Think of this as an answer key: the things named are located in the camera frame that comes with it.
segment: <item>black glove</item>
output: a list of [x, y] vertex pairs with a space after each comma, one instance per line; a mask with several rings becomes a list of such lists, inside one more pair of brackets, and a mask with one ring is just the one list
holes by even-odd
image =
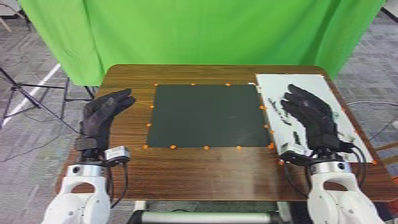
[[293, 84], [281, 101], [282, 109], [305, 127], [307, 147], [311, 150], [339, 149], [337, 125], [332, 120], [332, 110], [321, 99]]
[[76, 139], [76, 150], [85, 150], [85, 157], [96, 157], [101, 151], [108, 149], [114, 117], [135, 103], [130, 94], [131, 89], [124, 89], [101, 96], [83, 107], [82, 137]]

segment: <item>glove finger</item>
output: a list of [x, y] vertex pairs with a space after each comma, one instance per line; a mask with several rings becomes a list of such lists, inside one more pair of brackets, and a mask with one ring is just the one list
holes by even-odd
[[131, 89], [124, 89], [110, 94], [110, 97], [115, 99], [115, 104], [128, 98], [131, 94]]
[[293, 103], [298, 106], [302, 100], [291, 93], [284, 93], [284, 99], [288, 100], [289, 103]]
[[101, 108], [103, 103], [110, 98], [115, 99], [115, 102], [128, 97], [131, 94], [131, 89], [124, 89], [117, 92], [112, 92], [110, 94], [103, 95], [99, 98], [96, 98], [87, 104], [85, 104], [85, 109], [83, 109], [83, 117], [89, 118], [90, 115], [96, 113], [96, 111]]
[[90, 115], [87, 122], [85, 122], [85, 130], [92, 132], [92, 130], [99, 130], [99, 127], [110, 117], [114, 117], [115, 111], [115, 100], [108, 98], [106, 102], [101, 105], [99, 110]]
[[282, 109], [288, 111], [291, 116], [297, 118], [302, 125], [305, 125], [307, 124], [307, 118], [305, 118], [305, 114], [300, 111], [300, 107], [284, 100], [281, 100], [281, 105], [282, 105]]
[[133, 103], [135, 103], [135, 98], [130, 96], [117, 104], [114, 115], [117, 115], [128, 109]]
[[313, 106], [318, 108], [318, 110], [330, 114], [332, 110], [330, 110], [330, 106], [325, 103], [325, 101], [318, 98], [318, 96], [314, 96], [314, 94], [304, 90], [300, 87], [297, 87], [293, 84], [289, 84], [288, 86], [289, 92], [293, 93], [293, 95], [305, 100], [313, 101]]
[[318, 107], [316, 107], [316, 104], [313, 101], [305, 100], [300, 104], [300, 110], [302, 112], [307, 114], [307, 116], [313, 118], [313, 119], [323, 119], [323, 117], [327, 117], [327, 114], [320, 111]]

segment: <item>light stand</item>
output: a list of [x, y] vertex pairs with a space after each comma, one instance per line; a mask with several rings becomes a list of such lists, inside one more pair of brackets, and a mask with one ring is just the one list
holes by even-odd
[[[12, 102], [12, 98], [14, 98], [14, 93], [19, 92], [25, 99], [28, 100], [28, 102], [32, 103], [34, 107], [37, 109], [42, 109], [46, 111], [46, 113], [53, 116], [53, 118], [58, 120], [58, 122], [67, 126], [67, 128], [73, 130], [74, 133], [78, 133], [76, 129], [71, 127], [71, 125], [66, 123], [66, 121], [62, 120], [64, 118], [64, 104], [66, 104], [66, 94], [67, 94], [67, 87], [58, 87], [58, 86], [46, 86], [46, 85], [32, 85], [32, 84], [23, 84], [18, 83], [14, 81], [14, 79], [11, 78], [7, 72], [3, 71], [3, 69], [0, 68], [0, 73], [2, 73], [2, 78], [7, 81], [7, 83], [11, 84], [11, 93], [9, 93], [9, 99], [7, 99], [7, 104], [5, 104], [5, 110], [3, 110], [3, 116], [0, 118], [0, 130], [3, 127], [3, 121], [9, 117], [12, 117], [14, 115], [18, 115], [19, 113], [23, 113], [28, 109], [18, 111], [16, 113], [9, 114], [9, 107], [11, 107], [11, 102]], [[30, 95], [30, 93], [27, 92], [27, 90], [23, 89], [23, 87], [39, 87], [39, 88], [46, 88], [48, 89], [64, 89], [64, 101], [62, 101], [62, 115], [58, 116], [53, 111], [48, 109], [48, 107], [42, 105], [41, 101], [34, 98], [34, 96]], [[89, 90], [89, 87], [85, 87], [85, 90], [89, 92], [90, 97], [94, 98], [94, 94]]]

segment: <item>wooden table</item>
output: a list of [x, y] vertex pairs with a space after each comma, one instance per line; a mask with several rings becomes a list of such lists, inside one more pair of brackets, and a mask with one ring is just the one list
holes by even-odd
[[[131, 150], [128, 163], [130, 188], [124, 199], [197, 201], [302, 201], [288, 184], [277, 151], [261, 147], [238, 150], [233, 147], [186, 149], [144, 149], [151, 119], [151, 104], [156, 84], [247, 84], [257, 73], [323, 74], [313, 66], [234, 66], [234, 65], [115, 65], [108, 69], [98, 96], [131, 88], [137, 103], [117, 116], [112, 126], [110, 146], [124, 145]], [[377, 164], [368, 165], [364, 193], [373, 201], [398, 197], [387, 170], [380, 163], [336, 86], [329, 86], [345, 108]], [[76, 152], [71, 153], [66, 166]], [[293, 170], [295, 182], [304, 187], [302, 168]], [[122, 190], [122, 169], [114, 169], [115, 197]]]

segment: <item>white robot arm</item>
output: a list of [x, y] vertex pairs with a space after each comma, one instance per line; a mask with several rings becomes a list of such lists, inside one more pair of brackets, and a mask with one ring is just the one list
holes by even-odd
[[[323, 162], [311, 166], [307, 208], [314, 224], [384, 224], [375, 205], [359, 189], [346, 162]], [[325, 182], [339, 184], [346, 191], [325, 189]]]
[[[60, 192], [46, 209], [42, 224], [105, 224], [108, 222], [110, 198], [101, 169], [98, 165], [67, 167]], [[73, 193], [73, 188], [82, 184], [92, 185], [92, 193]]]

